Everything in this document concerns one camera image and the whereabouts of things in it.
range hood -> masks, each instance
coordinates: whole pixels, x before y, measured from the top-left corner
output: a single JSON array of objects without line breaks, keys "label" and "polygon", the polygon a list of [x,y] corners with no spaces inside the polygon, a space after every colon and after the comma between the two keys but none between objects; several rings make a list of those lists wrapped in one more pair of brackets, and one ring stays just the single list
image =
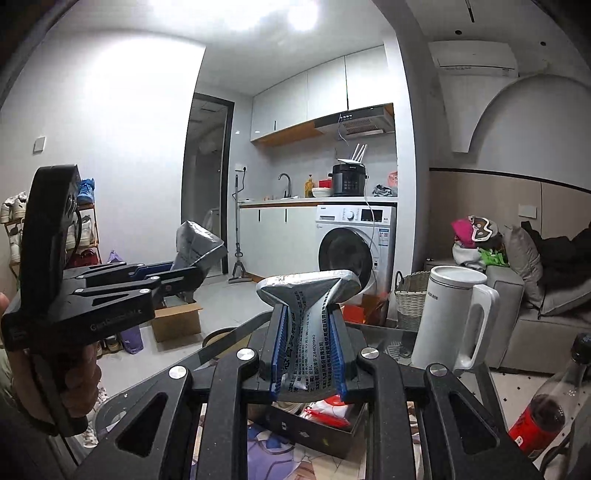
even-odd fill
[{"label": "range hood", "polygon": [[394,132],[394,118],[385,106],[373,106],[324,116],[314,120],[314,128],[324,134],[340,132],[349,140]]}]

white wall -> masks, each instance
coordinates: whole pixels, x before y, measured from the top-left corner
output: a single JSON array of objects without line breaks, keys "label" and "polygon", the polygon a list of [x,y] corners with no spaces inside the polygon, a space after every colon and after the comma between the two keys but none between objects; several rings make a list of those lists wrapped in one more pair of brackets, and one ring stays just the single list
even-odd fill
[{"label": "white wall", "polygon": [[488,106],[467,154],[442,166],[516,173],[591,189],[591,89],[538,75],[503,90]]},{"label": "white wall", "polygon": [[398,157],[398,220],[394,270],[419,270],[428,228],[429,164],[449,157],[443,95],[427,41],[405,0],[374,0],[392,29],[384,46],[392,77]]},{"label": "white wall", "polygon": [[[237,172],[234,171],[234,167],[236,164],[247,167],[244,191],[239,193],[238,198],[242,200],[246,198],[262,199],[265,196],[263,192],[270,180],[269,159],[259,147],[254,146],[250,141],[252,97],[202,82],[199,79],[195,92],[234,102],[228,171],[228,267],[232,273],[236,261],[234,257],[236,252],[236,217],[232,193],[234,193]],[[242,173],[240,174],[240,186],[242,187]]]},{"label": "white wall", "polygon": [[[143,33],[48,35],[0,111],[0,199],[39,166],[76,163],[96,180],[100,250],[174,258],[189,109],[204,47]],[[32,155],[46,136],[42,154]],[[0,290],[14,292],[8,241]]]},{"label": "white wall", "polygon": [[367,144],[363,157],[363,164],[369,176],[365,193],[371,196],[374,187],[378,183],[387,185],[388,174],[397,169],[395,134],[364,137],[359,141],[350,140],[348,148],[344,141],[336,141],[330,135],[309,138],[282,147],[267,148],[265,152],[271,160],[271,182],[267,185],[264,196],[283,197],[287,190],[287,179],[282,178],[278,181],[277,177],[285,172],[291,177],[292,195],[303,198],[308,175],[312,175],[314,184],[318,186],[318,181],[326,179],[327,173],[332,172],[333,165],[338,163],[335,160],[335,149],[340,157],[354,149],[358,142]]}]

hand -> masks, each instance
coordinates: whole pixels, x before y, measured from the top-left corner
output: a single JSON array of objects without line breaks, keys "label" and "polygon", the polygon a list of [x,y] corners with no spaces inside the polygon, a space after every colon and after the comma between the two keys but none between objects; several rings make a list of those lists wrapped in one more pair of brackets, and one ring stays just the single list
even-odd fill
[{"label": "hand", "polygon": [[[6,295],[0,293],[0,317],[8,304]],[[33,380],[28,354],[23,350],[7,351],[7,357],[12,369],[12,387],[22,406],[37,420],[54,423]],[[90,412],[99,394],[97,385],[101,372],[96,364],[96,345],[85,346],[80,357],[78,365],[66,374],[68,390],[61,394],[62,402],[73,418],[84,417]]]}]

cardboard box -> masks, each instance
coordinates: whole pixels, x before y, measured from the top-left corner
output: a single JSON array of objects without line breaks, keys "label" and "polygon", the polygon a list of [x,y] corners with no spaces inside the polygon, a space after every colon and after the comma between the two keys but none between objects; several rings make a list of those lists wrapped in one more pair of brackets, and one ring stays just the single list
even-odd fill
[{"label": "cardboard box", "polygon": [[173,340],[201,333],[198,303],[187,303],[176,307],[156,310],[156,318],[152,319],[152,330],[157,342]]}]

washing machine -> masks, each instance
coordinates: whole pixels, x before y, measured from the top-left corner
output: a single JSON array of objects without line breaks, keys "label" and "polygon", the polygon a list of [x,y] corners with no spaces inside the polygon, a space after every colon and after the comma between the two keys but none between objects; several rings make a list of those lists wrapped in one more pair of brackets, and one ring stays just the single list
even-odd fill
[{"label": "washing machine", "polygon": [[351,270],[359,277],[362,291],[350,303],[360,304],[363,294],[390,292],[395,206],[318,205],[316,234],[320,271]]}]

